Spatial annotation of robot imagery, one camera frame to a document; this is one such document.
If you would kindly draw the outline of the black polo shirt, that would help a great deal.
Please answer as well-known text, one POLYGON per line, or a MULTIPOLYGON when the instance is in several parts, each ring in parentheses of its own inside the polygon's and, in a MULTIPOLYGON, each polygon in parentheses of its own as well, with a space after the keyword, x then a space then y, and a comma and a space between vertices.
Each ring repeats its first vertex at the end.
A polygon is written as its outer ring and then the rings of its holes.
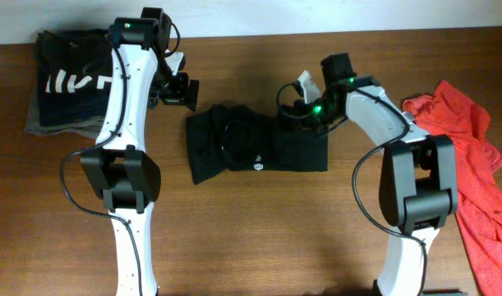
POLYGON ((245 105, 212 107, 186 119, 187 154, 197 185, 230 171, 325 172, 328 139, 245 105))

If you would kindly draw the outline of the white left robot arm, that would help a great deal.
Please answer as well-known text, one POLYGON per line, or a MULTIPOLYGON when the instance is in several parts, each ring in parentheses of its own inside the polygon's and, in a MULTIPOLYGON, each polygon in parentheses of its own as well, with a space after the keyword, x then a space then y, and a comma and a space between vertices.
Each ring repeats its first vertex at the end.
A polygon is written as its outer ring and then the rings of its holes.
POLYGON ((151 103, 196 109, 199 86, 183 71, 185 55, 168 47, 176 31, 161 8, 110 25, 112 81, 104 124, 81 166, 105 217, 113 224, 117 294, 159 292, 151 254, 150 223, 161 190, 159 166, 147 155, 145 120, 151 103))

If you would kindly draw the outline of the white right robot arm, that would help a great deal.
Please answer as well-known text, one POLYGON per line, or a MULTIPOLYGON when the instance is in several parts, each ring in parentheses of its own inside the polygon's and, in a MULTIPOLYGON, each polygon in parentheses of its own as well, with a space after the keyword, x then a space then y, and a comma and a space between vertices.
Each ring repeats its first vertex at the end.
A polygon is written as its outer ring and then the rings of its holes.
POLYGON ((320 63, 325 89, 304 71, 290 82, 299 95, 279 113, 305 129, 328 133, 346 121, 356 123, 373 142, 352 171, 352 194, 361 213, 388 234, 385 263, 371 294, 426 294, 428 254, 447 218, 458 208, 454 144, 433 136, 400 110, 373 76, 358 76, 347 53, 329 55, 320 63), (364 207, 357 189, 360 168, 382 154, 379 205, 385 222, 364 207))

